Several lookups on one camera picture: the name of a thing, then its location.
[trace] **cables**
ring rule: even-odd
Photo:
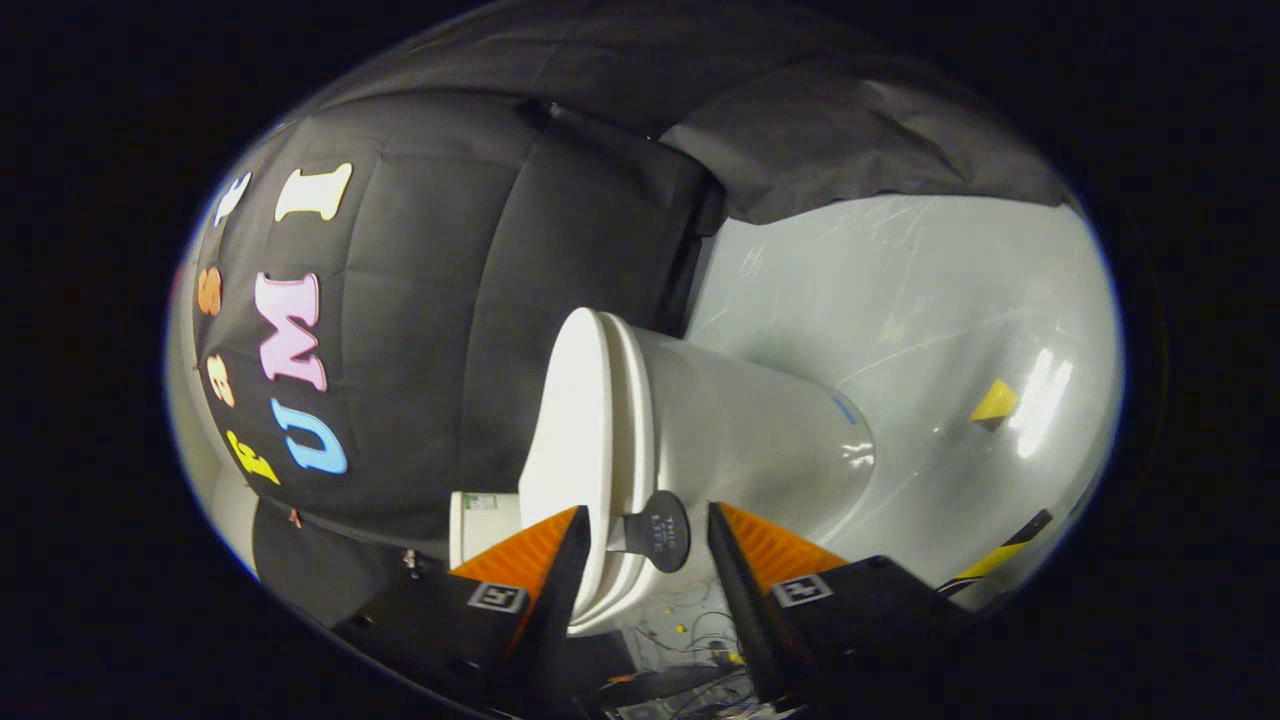
[[[681,706],[680,706],[680,710],[676,710],[676,711],[675,711],[675,712],[673,712],[673,714],[671,715],[671,720],[678,720],[678,719],[681,717],[681,715],[684,715],[685,710],[686,710],[686,708],[687,708],[687,707],[689,707],[690,705],[692,705],[692,703],[694,703],[694,701],[696,701],[698,698],[700,698],[700,697],[703,697],[704,694],[707,694],[707,693],[712,692],[713,689],[716,689],[716,688],[721,687],[722,684],[727,683],[728,680],[732,680],[732,679],[736,679],[736,678],[741,678],[741,676],[744,676],[745,674],[746,674],[746,670],[745,670],[745,669],[744,669],[744,670],[735,670],[735,671],[730,673],[728,675],[724,675],[723,678],[719,678],[719,679],[718,679],[718,680],[716,680],[714,683],[712,683],[712,684],[707,685],[707,687],[705,687],[705,688],[703,688],[703,689],[701,689],[701,691],[700,691],[700,692],[699,692],[698,694],[695,694],[694,697],[691,697],[691,698],[689,698],[687,701],[685,701],[685,705],[681,705]]]

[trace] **white toilet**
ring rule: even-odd
[[[591,551],[568,632],[595,634],[625,625],[646,598],[714,578],[709,501],[817,538],[847,514],[873,464],[867,423],[840,393],[581,307],[552,350],[520,524],[589,509]],[[687,516],[675,571],[635,544],[622,550],[620,518],[657,491],[675,493]]]

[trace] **blue marker line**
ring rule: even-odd
[[[849,413],[849,410],[845,410],[845,405],[840,402],[840,400],[837,400],[835,395],[831,396],[831,398],[836,402],[836,407],[840,407],[840,411],[845,414],[845,419],[849,420],[849,424],[856,425],[858,420],[854,420],[854,416]]]

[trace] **yellow black striped tape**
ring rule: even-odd
[[[1041,510],[1030,519],[1020,530],[1014,533],[1014,537],[1005,541],[1005,544],[991,551],[986,557],[979,560],[973,568],[969,568],[964,573],[960,573],[955,578],[951,578],[938,588],[938,592],[945,597],[951,597],[952,594],[960,592],[968,585],[978,582],[979,579],[991,574],[992,570],[1000,568],[1009,561],[1010,557],[1018,555],[1027,543],[1032,542],[1044,525],[1048,525],[1053,515],[1048,510]]]

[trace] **colorful foam letters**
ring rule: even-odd
[[[214,387],[214,396],[225,402],[228,407],[236,407],[236,396],[232,395],[232,386],[227,377],[227,364],[223,363],[223,356],[210,356],[205,361],[205,369],[209,370],[209,384]]]
[[[223,275],[218,268],[200,270],[196,282],[196,304],[206,315],[218,315],[223,309]]]
[[[223,195],[223,199],[218,202],[218,211],[214,213],[215,228],[218,227],[218,223],[223,222],[223,218],[232,214],[232,210],[236,209],[236,205],[239,205],[239,199],[242,195],[244,195],[244,188],[248,187],[248,181],[252,177],[253,173],[244,173],[244,177],[236,181],[236,184],[230,186],[227,190],[227,193]]]
[[[303,176],[301,169],[293,170],[289,179],[284,181],[280,197],[275,201],[275,222],[280,222],[289,213],[305,211],[320,213],[320,219],[332,220],[338,213],[338,204],[342,202],[348,179],[351,179],[351,163],[343,163],[332,173],[317,176]]]
[[[236,438],[236,433],[227,430],[227,439],[230,441],[232,450],[236,451],[236,457],[239,459],[241,465],[244,466],[247,473],[262,475],[273,483],[280,484],[280,480],[275,477],[275,471],[271,470],[271,466],[266,462],[266,460],[259,457],[257,454],[253,452],[253,448],[239,442],[239,439]]]
[[[275,421],[280,425],[282,430],[288,432],[289,428],[298,428],[310,430],[320,438],[321,450],[298,445],[291,437],[284,438],[285,447],[289,448],[293,461],[300,468],[315,468],[316,470],[335,475],[347,471],[347,455],[342,451],[342,445],[338,443],[338,438],[334,437],[333,430],[320,421],[319,418],[291,410],[280,405],[280,401],[274,397],[271,398],[271,413],[275,414]]]
[[[311,383],[324,392],[329,383],[324,365],[315,355],[297,357],[317,345],[316,338],[293,323],[297,318],[315,327],[320,319],[320,282],[314,273],[301,281],[269,281],[262,273],[253,282],[253,304],[259,314],[275,325],[275,333],[262,341],[259,356],[268,379],[288,375]]]

